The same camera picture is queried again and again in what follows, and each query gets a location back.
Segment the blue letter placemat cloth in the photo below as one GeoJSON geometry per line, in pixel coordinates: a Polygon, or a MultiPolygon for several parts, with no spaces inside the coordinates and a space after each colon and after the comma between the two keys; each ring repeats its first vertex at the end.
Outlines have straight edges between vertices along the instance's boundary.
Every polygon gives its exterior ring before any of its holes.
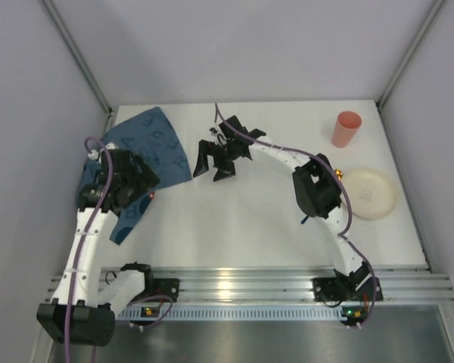
{"type": "Polygon", "coordinates": [[[104,144],[110,142],[140,154],[160,179],[158,186],[121,212],[110,236],[115,244],[120,245],[149,207],[153,193],[190,181],[191,170],[173,126],[159,107],[146,110],[114,126],[103,137],[104,144]]]}

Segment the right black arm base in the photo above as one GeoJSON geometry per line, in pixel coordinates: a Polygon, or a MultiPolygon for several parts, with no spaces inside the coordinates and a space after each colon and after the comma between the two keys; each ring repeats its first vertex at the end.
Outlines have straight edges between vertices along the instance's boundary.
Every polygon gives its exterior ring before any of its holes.
{"type": "Polygon", "coordinates": [[[350,279],[315,278],[312,281],[315,301],[330,306],[345,302],[382,301],[384,299],[378,278],[368,276],[355,285],[350,279]]]}

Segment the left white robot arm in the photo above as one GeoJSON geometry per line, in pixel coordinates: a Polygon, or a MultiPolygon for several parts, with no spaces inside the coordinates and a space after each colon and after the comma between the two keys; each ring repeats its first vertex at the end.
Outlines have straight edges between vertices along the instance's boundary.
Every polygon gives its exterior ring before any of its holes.
{"type": "Polygon", "coordinates": [[[100,290],[104,246],[121,212],[147,195],[160,180],[142,157],[129,150],[102,150],[99,168],[77,197],[77,220],[66,268],[50,302],[39,305],[38,322],[56,343],[106,346],[116,317],[137,298],[154,292],[147,264],[125,264],[100,290]]]}

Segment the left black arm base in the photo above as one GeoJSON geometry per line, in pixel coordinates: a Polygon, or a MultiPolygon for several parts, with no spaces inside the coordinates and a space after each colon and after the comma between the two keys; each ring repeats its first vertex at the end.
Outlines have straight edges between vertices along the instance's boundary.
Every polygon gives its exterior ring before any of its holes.
{"type": "Polygon", "coordinates": [[[179,296],[180,280],[178,278],[154,278],[145,283],[145,288],[134,295],[130,302],[137,302],[150,296],[165,295],[176,302],[179,296]]]}

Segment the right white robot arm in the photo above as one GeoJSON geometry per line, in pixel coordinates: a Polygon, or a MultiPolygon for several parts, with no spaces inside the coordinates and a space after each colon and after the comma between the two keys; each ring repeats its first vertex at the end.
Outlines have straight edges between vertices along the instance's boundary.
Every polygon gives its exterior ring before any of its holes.
{"type": "Polygon", "coordinates": [[[266,133],[248,130],[236,116],[211,129],[216,140],[198,142],[197,162],[193,176],[216,168],[214,181],[235,176],[235,161],[241,157],[265,163],[294,185],[298,207],[310,219],[317,219],[328,232],[326,242],[334,269],[334,277],[317,278],[313,282],[316,300],[338,305],[345,301],[374,301],[378,281],[373,269],[348,238],[353,214],[347,193],[328,158],[273,143],[266,133]]]}

